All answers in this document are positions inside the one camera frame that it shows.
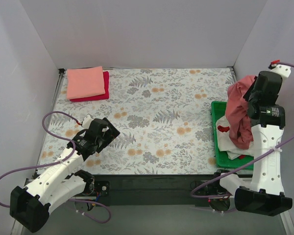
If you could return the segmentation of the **dusty rose t shirt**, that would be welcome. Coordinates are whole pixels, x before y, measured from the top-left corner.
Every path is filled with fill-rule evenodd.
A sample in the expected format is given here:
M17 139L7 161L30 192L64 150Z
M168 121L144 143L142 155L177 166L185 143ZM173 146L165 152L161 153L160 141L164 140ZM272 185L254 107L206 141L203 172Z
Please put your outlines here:
M255 81L254 75L247 75L228 88L225 117L229 122L229 137L239 149L249 149L253 142L250 118L247 115L248 102L244 95Z

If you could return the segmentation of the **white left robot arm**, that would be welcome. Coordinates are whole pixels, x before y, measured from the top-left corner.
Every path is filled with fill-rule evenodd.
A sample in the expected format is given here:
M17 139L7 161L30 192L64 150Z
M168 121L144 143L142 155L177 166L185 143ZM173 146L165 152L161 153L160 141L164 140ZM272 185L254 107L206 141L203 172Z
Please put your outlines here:
M55 164L35 180L10 195L10 215L32 233L39 231L50 214L73 196L100 194L94 176L79 170L88 157L100 153L120 132L107 119L87 115L82 130L67 144Z

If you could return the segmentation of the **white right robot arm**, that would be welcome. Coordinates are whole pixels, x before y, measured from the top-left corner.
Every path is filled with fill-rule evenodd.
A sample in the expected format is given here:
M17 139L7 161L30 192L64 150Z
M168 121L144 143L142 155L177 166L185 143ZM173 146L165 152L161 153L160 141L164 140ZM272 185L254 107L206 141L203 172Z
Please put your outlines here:
M253 135L253 175L246 185L236 174L224 173L212 182L216 194L226 191L234 196L238 211L275 216L293 206L285 196L280 174L282 135L285 127L285 109L276 104L283 82L290 76L286 65L270 65L261 71L244 95L248 103Z

